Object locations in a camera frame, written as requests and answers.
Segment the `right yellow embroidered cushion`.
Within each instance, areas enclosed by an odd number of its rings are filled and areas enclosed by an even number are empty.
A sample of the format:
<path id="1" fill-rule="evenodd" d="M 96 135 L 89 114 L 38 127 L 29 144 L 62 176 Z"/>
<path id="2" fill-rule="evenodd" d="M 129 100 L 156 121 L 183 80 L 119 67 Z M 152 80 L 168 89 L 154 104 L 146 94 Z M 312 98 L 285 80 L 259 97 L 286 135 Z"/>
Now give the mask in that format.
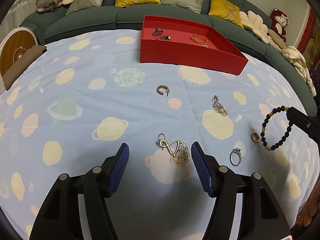
<path id="1" fill-rule="evenodd" d="M 239 7 L 228 0 L 210 0 L 208 15 L 227 20 L 240 28 L 244 28 L 240 18 Z"/>

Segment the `dark green sofa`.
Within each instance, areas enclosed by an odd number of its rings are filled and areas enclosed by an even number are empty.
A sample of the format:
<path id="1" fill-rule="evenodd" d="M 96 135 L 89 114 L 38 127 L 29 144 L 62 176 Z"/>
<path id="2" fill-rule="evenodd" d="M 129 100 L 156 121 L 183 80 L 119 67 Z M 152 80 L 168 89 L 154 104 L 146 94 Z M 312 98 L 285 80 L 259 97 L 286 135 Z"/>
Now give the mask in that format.
<path id="1" fill-rule="evenodd" d="M 67 15 L 68 6 L 61 6 L 51 12 L 39 14 L 34 12 L 27 16 L 22 26 L 31 29 L 41 45 L 63 38 L 80 35 L 97 30 L 133 29 L 141 30 L 146 15 L 180 18 L 209 25 L 232 42 L 240 51 L 263 61 L 280 72 L 289 82 L 307 115 L 316 116 L 316 102 L 306 82 L 286 59 L 270 45 L 260 41 L 245 29 L 210 16 L 210 0 L 204 0 L 201 13 L 173 5 L 138 4 L 127 8 L 115 7 L 116 0 L 103 0 L 101 6 L 73 12 Z M 267 26 L 271 18 L 247 0 L 228 0 L 241 11 L 252 11 L 263 18 Z"/>

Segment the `cream flower shaped cushion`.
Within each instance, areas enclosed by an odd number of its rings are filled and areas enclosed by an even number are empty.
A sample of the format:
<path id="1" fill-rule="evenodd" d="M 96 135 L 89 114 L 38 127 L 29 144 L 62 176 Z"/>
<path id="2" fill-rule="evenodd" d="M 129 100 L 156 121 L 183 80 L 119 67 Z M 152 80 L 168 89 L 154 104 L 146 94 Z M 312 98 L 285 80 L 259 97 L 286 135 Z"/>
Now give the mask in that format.
<path id="1" fill-rule="evenodd" d="M 240 19 L 245 29 L 251 30 L 265 44 L 269 43 L 271 37 L 268 35 L 268 27 L 263 23 L 260 15 L 252 11 L 248 11 L 248 13 L 240 11 Z"/>

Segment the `red monkey plush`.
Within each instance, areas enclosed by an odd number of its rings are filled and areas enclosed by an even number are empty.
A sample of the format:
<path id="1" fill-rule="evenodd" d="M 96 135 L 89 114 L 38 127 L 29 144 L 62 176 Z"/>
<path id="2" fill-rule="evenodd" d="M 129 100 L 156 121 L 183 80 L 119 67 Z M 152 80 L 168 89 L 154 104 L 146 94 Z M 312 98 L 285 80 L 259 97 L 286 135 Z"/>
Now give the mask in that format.
<path id="1" fill-rule="evenodd" d="M 289 18 L 277 8 L 273 9 L 270 18 L 272 19 L 271 29 L 286 43 L 285 27 L 289 24 Z"/>

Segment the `white sheer curtain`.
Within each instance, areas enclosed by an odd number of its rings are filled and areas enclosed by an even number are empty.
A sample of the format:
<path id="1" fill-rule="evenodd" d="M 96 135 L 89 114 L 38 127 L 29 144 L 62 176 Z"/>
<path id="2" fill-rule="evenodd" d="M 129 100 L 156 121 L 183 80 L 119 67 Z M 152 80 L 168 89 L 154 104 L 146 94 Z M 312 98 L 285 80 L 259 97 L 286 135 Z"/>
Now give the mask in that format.
<path id="1" fill-rule="evenodd" d="M 9 29 L 19 27 L 27 16 L 35 12 L 35 3 L 36 0 L 16 0 L 9 9 L 2 25 Z"/>

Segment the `gold hoop earring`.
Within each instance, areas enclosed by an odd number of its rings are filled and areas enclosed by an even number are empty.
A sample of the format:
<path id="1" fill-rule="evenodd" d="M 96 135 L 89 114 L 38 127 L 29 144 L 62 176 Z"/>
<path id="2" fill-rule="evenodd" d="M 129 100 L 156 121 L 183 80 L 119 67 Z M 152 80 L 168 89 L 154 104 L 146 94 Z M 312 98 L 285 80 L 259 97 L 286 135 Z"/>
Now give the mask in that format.
<path id="1" fill-rule="evenodd" d="M 169 93 L 170 93 L 170 89 L 169 89 L 169 87 L 166 86 L 166 85 L 159 85 L 159 86 L 157 87 L 157 89 L 156 89 L 156 92 L 157 92 L 159 95 L 161 95 L 161 96 L 163 96 L 163 95 L 168 96 Z"/>

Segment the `white round wooden device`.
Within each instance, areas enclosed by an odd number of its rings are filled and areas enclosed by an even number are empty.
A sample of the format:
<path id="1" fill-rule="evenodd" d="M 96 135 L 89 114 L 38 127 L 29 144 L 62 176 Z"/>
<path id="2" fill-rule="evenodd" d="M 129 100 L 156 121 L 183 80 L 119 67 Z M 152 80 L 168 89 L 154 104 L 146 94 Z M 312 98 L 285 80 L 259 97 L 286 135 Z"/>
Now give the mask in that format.
<path id="1" fill-rule="evenodd" d="M 28 28 L 13 29 L 1 42 L 1 77 L 31 47 L 38 44 L 35 34 Z"/>

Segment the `blue planet pattern tablecloth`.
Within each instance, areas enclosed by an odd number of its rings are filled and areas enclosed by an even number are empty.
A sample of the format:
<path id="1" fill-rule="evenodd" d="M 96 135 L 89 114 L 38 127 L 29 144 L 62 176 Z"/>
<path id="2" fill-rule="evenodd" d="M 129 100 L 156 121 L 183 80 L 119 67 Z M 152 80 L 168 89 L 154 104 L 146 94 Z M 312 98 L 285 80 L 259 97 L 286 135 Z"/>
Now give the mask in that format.
<path id="1" fill-rule="evenodd" d="M 275 151 L 251 140 L 273 108 L 303 110 L 287 80 L 249 56 L 240 75 L 184 65 L 140 63 L 140 31 L 95 31 L 47 45 L 1 95 L 1 208 L 28 239 L 62 173 L 85 174 L 128 144 L 130 157 L 107 207 L 120 239 L 201 239 L 214 200 L 195 166 L 170 162 L 157 144 L 198 141 L 233 171 L 259 172 L 289 226 L 319 175 L 317 144 L 299 128 Z M 168 96 L 156 89 L 166 85 Z M 213 109 L 212 98 L 228 111 Z"/>

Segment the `brown cloth pouch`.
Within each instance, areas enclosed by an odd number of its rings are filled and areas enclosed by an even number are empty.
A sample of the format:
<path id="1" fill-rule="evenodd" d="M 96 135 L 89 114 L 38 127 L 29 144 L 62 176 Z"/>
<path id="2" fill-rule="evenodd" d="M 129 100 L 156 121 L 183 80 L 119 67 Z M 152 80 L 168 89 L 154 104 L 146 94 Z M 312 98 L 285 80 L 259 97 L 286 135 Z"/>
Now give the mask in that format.
<path id="1" fill-rule="evenodd" d="M 46 46 L 34 45 L 24 53 L 4 74 L 3 83 L 5 90 L 9 90 L 22 73 L 46 51 Z"/>

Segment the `cream knotted cushion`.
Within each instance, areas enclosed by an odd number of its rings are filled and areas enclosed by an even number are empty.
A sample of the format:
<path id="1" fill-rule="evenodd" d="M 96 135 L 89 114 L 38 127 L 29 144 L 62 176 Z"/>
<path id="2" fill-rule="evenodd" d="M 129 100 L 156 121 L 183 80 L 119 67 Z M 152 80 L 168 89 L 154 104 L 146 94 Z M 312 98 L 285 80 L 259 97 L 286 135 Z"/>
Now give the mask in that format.
<path id="1" fill-rule="evenodd" d="M 317 92 L 310 77 L 306 59 L 300 51 L 294 46 L 287 46 L 286 48 L 281 49 L 280 53 L 290 64 L 294 66 L 295 70 L 307 84 L 312 96 L 316 96 Z"/>

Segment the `beige oval cushion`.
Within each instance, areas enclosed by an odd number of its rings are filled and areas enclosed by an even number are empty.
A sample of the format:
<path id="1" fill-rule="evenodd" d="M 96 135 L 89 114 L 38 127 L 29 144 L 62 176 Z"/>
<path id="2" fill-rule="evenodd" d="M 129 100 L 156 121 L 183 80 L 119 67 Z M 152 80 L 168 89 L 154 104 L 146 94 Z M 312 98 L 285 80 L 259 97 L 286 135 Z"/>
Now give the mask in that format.
<path id="1" fill-rule="evenodd" d="M 273 42 L 280 48 L 284 49 L 287 47 L 286 43 L 283 39 L 273 30 L 268 29 L 268 34 L 272 38 Z"/>

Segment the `red jewelry tray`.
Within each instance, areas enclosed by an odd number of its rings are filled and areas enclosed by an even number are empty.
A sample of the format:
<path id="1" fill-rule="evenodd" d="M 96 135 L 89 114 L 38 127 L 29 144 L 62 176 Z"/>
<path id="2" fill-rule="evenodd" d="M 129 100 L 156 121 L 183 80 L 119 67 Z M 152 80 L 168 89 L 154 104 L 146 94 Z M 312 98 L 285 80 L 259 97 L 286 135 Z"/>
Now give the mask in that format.
<path id="1" fill-rule="evenodd" d="M 162 37 L 152 33 L 160 28 Z M 166 63 L 240 75 L 248 59 L 208 25 L 146 15 L 140 39 L 141 63 Z"/>

